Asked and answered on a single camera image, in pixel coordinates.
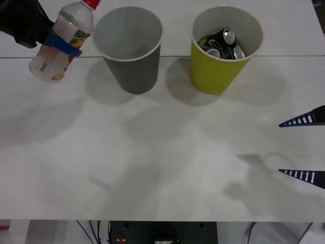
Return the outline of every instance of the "white table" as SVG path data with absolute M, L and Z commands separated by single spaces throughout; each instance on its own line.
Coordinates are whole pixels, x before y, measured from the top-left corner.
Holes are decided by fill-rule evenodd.
M 77 0 L 39 0 L 51 20 L 59 10 Z M 311 0 L 102 0 L 95 11 L 95 22 L 105 13 L 123 6 L 140 6 L 154 12 L 162 21 L 162 56 L 190 55 L 190 27 L 202 10 L 227 4 L 256 16 L 264 29 L 265 42 L 258 55 L 324 55 L 322 31 Z M 32 57 L 30 50 L 17 46 L 11 37 L 0 34 L 0 56 Z M 92 39 L 84 43 L 83 56 L 99 56 Z
M 55 19 L 66 1 L 41 3 Z M 256 15 L 265 44 L 215 97 L 192 87 L 189 58 L 175 56 L 189 55 L 194 16 L 222 3 Z M 161 18 L 161 54 L 174 56 L 139 96 L 89 57 L 91 39 L 88 57 L 48 84 L 29 74 L 33 51 L 0 35 L 0 219 L 324 222 L 325 191 L 278 172 L 325 168 L 323 127 L 277 127 L 325 104 L 310 0 L 103 1 L 96 19 L 127 5 Z

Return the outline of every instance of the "bottle cap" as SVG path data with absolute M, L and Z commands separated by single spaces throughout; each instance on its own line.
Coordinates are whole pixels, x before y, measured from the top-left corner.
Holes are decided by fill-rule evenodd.
M 98 5 L 98 0 L 83 0 L 83 1 L 93 9 L 96 9 Z

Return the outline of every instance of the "soda can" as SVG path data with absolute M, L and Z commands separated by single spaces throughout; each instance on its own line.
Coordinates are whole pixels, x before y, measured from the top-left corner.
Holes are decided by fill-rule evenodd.
M 244 58 L 245 54 L 243 52 L 243 50 L 237 46 L 234 47 L 233 49 L 231 49 L 229 52 L 225 53 L 224 56 L 222 56 L 221 58 L 224 59 L 241 59 Z
M 241 49 L 243 49 L 243 48 L 242 48 L 242 45 L 241 45 L 240 42 L 238 41 L 238 38 L 237 38 L 237 37 L 235 37 L 235 41 L 234 41 L 234 43 L 231 44 L 231 45 L 229 45 L 229 47 L 230 47 L 231 49 L 234 49 L 235 47 L 240 47 Z
M 218 32 L 199 40 L 199 44 L 216 49 L 224 49 L 235 42 L 235 33 L 230 28 L 223 28 Z
M 220 50 L 218 50 L 218 49 L 211 48 L 211 47 L 207 47 L 207 46 L 204 46 L 204 45 L 201 45 L 201 44 L 199 44 L 199 47 L 203 51 L 205 51 L 206 53 L 210 54 L 211 56 L 220 58 L 221 55 L 223 55 L 223 53 Z

